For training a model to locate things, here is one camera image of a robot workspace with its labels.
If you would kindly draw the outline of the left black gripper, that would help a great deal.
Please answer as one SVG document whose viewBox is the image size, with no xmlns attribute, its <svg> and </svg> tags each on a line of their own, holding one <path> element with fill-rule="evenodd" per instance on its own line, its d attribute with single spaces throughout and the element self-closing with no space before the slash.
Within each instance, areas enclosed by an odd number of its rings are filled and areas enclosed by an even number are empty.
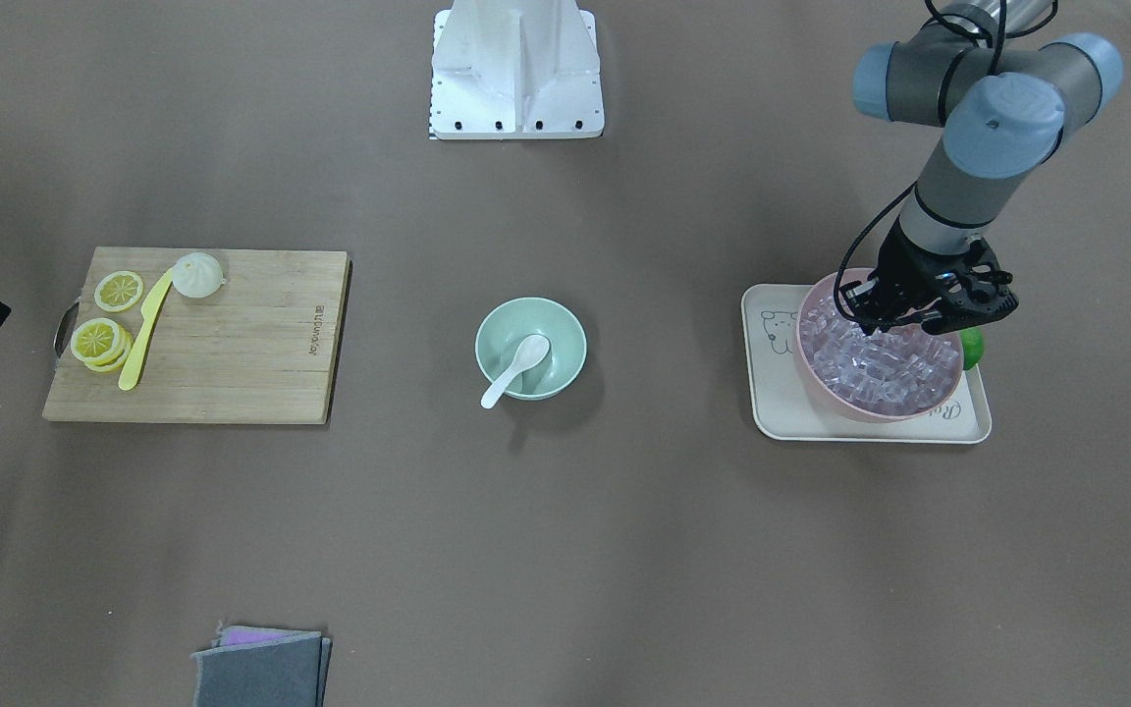
<svg viewBox="0 0 1131 707">
<path fill-rule="evenodd" d="M 870 279 L 836 283 L 836 312 L 871 336 L 886 331 L 879 313 L 977 309 L 988 303 L 988 285 L 977 273 L 986 253 L 982 239 L 970 239 L 961 253 L 936 255 L 915 245 L 901 225 L 893 224 Z"/>
</svg>

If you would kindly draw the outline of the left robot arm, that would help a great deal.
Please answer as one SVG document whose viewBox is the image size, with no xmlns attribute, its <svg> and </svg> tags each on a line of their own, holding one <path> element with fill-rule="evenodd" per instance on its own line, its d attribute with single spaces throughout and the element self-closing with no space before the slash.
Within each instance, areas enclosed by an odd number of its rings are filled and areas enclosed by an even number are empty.
<svg viewBox="0 0 1131 707">
<path fill-rule="evenodd" d="M 1031 171 L 1090 124 L 1125 78 L 1108 40 L 1067 34 L 1036 50 L 1011 40 L 1044 27 L 1053 1 L 926 3 L 905 43 L 867 49 L 854 68 L 862 115 L 942 133 L 862 279 L 836 273 L 836 309 L 865 334 L 917 326 L 950 334 L 1015 312 L 1011 273 L 986 232 Z"/>
</svg>

